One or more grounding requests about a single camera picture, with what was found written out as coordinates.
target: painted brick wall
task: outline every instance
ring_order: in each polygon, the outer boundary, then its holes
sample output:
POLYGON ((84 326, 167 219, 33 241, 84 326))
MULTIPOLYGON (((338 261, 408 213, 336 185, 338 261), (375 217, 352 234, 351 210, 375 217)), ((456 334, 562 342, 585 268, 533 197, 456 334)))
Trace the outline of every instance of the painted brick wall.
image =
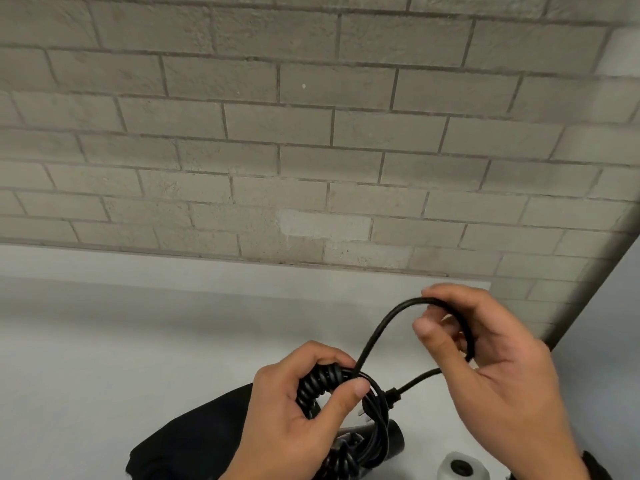
POLYGON ((0 0, 0 239, 491 280, 640 232, 636 0, 0 0))

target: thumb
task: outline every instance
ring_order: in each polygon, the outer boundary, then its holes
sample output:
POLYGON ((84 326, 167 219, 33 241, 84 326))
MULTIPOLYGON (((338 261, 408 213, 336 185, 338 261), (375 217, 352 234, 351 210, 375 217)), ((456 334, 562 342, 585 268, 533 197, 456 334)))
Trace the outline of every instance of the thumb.
POLYGON ((450 388, 457 388, 457 384, 474 375, 456 343, 439 323, 420 317, 413 322, 413 331, 438 364, 450 388))
POLYGON ((367 395, 370 388, 368 380, 362 378, 352 379, 341 384, 338 389, 333 391, 329 401, 313 420, 316 423, 317 434, 331 444, 342 425, 342 421, 367 395))

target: left hand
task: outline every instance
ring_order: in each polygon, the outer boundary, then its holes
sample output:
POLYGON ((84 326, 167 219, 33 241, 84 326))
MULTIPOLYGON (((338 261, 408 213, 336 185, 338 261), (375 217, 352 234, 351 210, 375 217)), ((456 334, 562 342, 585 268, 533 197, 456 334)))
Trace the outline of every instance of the left hand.
POLYGON ((369 391, 365 379, 336 389, 315 419, 296 404, 298 381, 318 364, 354 367, 345 352, 307 342, 253 380, 240 446, 221 480, 310 480, 322 465, 347 414, 369 391))

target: black coiled cord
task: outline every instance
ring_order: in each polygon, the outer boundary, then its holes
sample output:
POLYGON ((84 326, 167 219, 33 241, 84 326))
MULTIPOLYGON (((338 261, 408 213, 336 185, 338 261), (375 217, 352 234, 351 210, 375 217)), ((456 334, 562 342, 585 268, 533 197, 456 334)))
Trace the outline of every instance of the black coiled cord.
POLYGON ((297 404, 308 419, 313 419, 320 412, 317 398, 325 392, 331 392, 340 384, 349 379, 361 377, 369 381, 371 389, 362 400, 364 412, 369 416, 375 428, 373 434, 365 439, 360 435, 348 434, 340 436, 334 443, 329 455, 324 459, 322 467, 316 473, 315 479, 337 479, 352 480, 360 477, 360 469, 368 470, 379 466, 387 457, 389 451, 389 409, 398 402, 401 395, 411 389, 411 387, 423 380, 441 374, 440 369, 432 369, 415 379, 407 382, 399 389, 389 389, 383 391, 375 380, 362 371, 362 366, 369 354, 373 350, 382 332, 391 323, 396 315, 410 306, 414 305, 435 305, 444 309, 460 324, 460 329, 467 341, 467 355, 465 360, 471 361, 476 354, 474 336, 471 332, 467 320, 459 311, 448 303, 437 298, 411 298, 391 310, 382 322, 374 330, 371 338, 364 346, 360 357, 353 369, 341 367, 334 363, 331 365, 316 365, 311 372, 300 379, 298 384, 297 404))

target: black fabric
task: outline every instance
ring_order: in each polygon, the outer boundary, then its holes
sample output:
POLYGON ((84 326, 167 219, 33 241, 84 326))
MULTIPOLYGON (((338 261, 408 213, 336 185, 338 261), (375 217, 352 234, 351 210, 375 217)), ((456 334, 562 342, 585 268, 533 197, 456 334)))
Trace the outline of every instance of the black fabric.
MULTIPOLYGON (((604 467, 598 463, 598 461, 594 458, 594 456, 585 451, 582 454, 582 461, 584 462, 587 470, 589 471, 589 477, 591 480, 612 480, 611 475, 609 475, 608 471, 604 469, 604 467)), ((509 480, 517 480, 516 477, 511 475, 509 480)))
POLYGON ((133 448, 133 480, 217 480, 233 459, 252 385, 235 389, 170 421, 133 448))

